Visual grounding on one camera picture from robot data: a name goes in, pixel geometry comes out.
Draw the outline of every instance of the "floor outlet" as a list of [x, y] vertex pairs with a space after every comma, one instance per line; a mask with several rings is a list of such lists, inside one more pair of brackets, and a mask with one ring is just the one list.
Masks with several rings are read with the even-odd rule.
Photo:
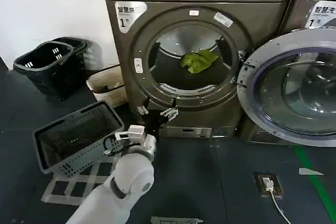
[[266, 191], [265, 184], [262, 180], [262, 178], [269, 178], [273, 180], [274, 182], [274, 196], [283, 196], [284, 192], [282, 191], [282, 188], [280, 186], [279, 180], [277, 178], [277, 175], [270, 172], [254, 172], [254, 179], [256, 181], [256, 185], [259, 191], [259, 194], [262, 196], [269, 196], [269, 192]]

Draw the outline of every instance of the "green floor line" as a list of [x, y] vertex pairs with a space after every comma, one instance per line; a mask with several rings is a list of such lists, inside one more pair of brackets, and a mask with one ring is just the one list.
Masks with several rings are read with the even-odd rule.
[[[304, 168], [313, 169], [311, 167], [310, 161], [308, 160], [306, 156], [306, 152], [302, 147], [300, 146], [295, 147], [295, 153], [299, 157], [299, 160], [301, 164], [304, 166]], [[322, 200], [324, 207], [326, 208], [332, 223], [336, 224], [336, 206], [332, 203], [328, 195], [328, 192], [322, 185], [322, 182], [319, 176], [318, 175], [308, 175], [308, 176], [309, 176], [310, 181], [314, 185], [315, 190], [320, 196], [320, 199]]]

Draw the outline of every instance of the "black plastic basket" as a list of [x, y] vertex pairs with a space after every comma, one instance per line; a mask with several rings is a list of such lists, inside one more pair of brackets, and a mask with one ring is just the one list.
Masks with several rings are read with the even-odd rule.
[[64, 100], [85, 82], [83, 59], [78, 57], [86, 48], [83, 44], [75, 48], [58, 41], [42, 43], [17, 58], [13, 69], [27, 76], [42, 93]]
[[[94, 103], [34, 132], [34, 146], [43, 173], [72, 177], [104, 156], [103, 140], [124, 124], [104, 101]], [[122, 148], [120, 141], [111, 148]]]
[[87, 44], [84, 40], [72, 37], [60, 37], [54, 39], [53, 41], [65, 43], [71, 45], [74, 48], [74, 53], [77, 56], [81, 56], [81, 54], [86, 50]]

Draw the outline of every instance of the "washing machine door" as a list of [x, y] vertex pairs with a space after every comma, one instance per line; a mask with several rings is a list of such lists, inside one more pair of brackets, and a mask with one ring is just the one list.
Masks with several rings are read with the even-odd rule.
[[265, 131], [336, 146], [336, 29], [295, 31], [257, 49], [237, 78], [246, 114]]

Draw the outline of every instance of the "door rim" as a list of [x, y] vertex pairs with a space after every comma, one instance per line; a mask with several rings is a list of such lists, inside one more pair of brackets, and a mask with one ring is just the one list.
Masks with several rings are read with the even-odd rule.
[[329, 27], [293, 31], [267, 42], [248, 57], [238, 75], [237, 94], [249, 118], [265, 131], [289, 142], [317, 147], [336, 146], [336, 135], [299, 134], [278, 126], [265, 116], [254, 99], [254, 84], [268, 66], [298, 50], [320, 48], [335, 52], [335, 37], [336, 29]]
[[[142, 93], [145, 96], [150, 96], [153, 101], [159, 103], [163, 106], [169, 106], [171, 104], [171, 99], [174, 97], [174, 94], [169, 94], [164, 90], [157, 87], [155, 80], [153, 79], [150, 70], [148, 68], [148, 59], [149, 53], [154, 45], [155, 41], [161, 34], [165, 31], [173, 29], [178, 24], [198, 24], [206, 26], [224, 37], [227, 43], [230, 46], [230, 50], [232, 51], [232, 65], [229, 75], [225, 77], [223, 82], [213, 91], [209, 93], [199, 95], [196, 97], [182, 97], [178, 105], [181, 109], [185, 110], [193, 110], [193, 109], [205, 109], [210, 108], [214, 105], [217, 105], [221, 102], [229, 101], [235, 95], [235, 87], [231, 83], [231, 79], [237, 75], [239, 70], [239, 54], [238, 51], [241, 45], [244, 45], [245, 48], [249, 48], [251, 43], [249, 41], [248, 36], [245, 35], [243, 29], [240, 28], [239, 22], [233, 23], [230, 28], [225, 27], [224, 25], [220, 24], [216, 21], [213, 17], [214, 15], [219, 12], [218, 10], [207, 8], [207, 7], [200, 7], [198, 6], [197, 9], [200, 10], [200, 16], [189, 16], [188, 11], [190, 9], [196, 9], [195, 6], [184, 6], [180, 8], [176, 8], [170, 10], [166, 13], [160, 14], [156, 16], [153, 20], [148, 22], [140, 29], [140, 32], [137, 34], [135, 42], [133, 44], [131, 55], [129, 57], [130, 61], [130, 68], [133, 69], [134, 73], [134, 80], [138, 83], [139, 87], [142, 90]], [[184, 16], [180, 16], [179, 18], [173, 17], [170, 15], [172, 12], [181, 12], [185, 10]], [[244, 34], [244, 39], [237, 41], [235, 38], [231, 37], [232, 31], [242, 36]], [[134, 58], [141, 58], [143, 62], [143, 73], [138, 74], [135, 73], [134, 70]]]

